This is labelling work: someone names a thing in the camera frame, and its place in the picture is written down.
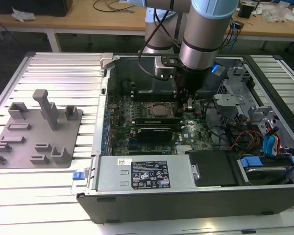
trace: wooden table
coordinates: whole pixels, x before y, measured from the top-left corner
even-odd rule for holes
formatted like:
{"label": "wooden table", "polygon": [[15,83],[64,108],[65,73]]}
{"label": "wooden table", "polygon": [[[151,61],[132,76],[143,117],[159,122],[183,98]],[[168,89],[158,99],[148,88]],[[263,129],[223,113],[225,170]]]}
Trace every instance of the wooden table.
{"label": "wooden table", "polygon": [[[144,8],[133,7],[135,13],[105,13],[95,10],[94,2],[95,0],[73,0],[66,17],[36,16],[37,20],[22,23],[11,15],[0,15],[0,22],[10,31],[46,33],[53,52],[61,52],[57,33],[144,35]],[[128,5],[116,3],[114,6],[124,8]],[[108,9],[104,2],[99,2],[96,7]],[[245,24],[240,39],[294,42],[294,22],[267,23],[260,15],[244,19],[238,18],[237,13],[234,14],[234,20]]]}

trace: circuit board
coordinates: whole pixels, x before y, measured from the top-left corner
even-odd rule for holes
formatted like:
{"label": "circuit board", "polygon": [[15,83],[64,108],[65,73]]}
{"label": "circuit board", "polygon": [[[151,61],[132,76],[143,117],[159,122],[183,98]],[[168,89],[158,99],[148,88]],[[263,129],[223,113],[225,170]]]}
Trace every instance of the circuit board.
{"label": "circuit board", "polygon": [[110,126],[112,155],[159,155],[184,154],[190,150],[213,149],[211,134],[205,128],[202,117],[203,108],[195,101],[196,112],[185,113],[179,121],[181,129],[173,131],[171,140],[166,142],[140,142],[137,140],[139,127],[134,122],[137,118],[150,118],[148,123],[153,127],[157,118],[174,118],[174,103],[135,103],[130,97],[110,98]]}

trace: power supply label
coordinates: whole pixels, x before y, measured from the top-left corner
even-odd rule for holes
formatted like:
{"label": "power supply label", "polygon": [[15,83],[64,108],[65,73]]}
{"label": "power supply label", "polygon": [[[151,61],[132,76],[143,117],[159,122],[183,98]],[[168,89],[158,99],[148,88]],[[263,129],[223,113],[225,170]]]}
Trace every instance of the power supply label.
{"label": "power supply label", "polygon": [[132,188],[170,188],[167,161],[132,162]]}

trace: aluminum extrusion table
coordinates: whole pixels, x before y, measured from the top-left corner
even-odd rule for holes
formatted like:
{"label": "aluminum extrusion table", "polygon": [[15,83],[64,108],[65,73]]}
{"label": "aluminum extrusion table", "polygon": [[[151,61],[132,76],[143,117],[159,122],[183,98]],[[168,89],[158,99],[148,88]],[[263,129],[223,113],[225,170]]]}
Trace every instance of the aluminum extrusion table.
{"label": "aluminum extrusion table", "polygon": [[[0,96],[0,133],[12,102],[38,108],[31,96],[47,89],[57,106],[76,104],[84,112],[67,169],[0,169],[0,234],[173,235],[257,234],[294,235],[294,208],[267,216],[235,216],[189,220],[94,224],[71,195],[73,172],[89,167],[101,83],[96,53],[37,53],[26,57]],[[294,112],[294,72],[272,56],[254,56],[265,75]],[[82,187],[85,181],[77,181]]]}

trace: blue led light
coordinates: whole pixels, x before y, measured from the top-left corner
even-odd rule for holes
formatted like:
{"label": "blue led light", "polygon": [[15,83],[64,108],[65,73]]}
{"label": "blue led light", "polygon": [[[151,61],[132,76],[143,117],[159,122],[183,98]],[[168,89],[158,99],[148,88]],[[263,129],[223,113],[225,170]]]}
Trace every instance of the blue led light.
{"label": "blue led light", "polygon": [[218,65],[217,64],[213,65],[212,66],[211,73],[214,73],[217,70],[217,68],[218,68]]}

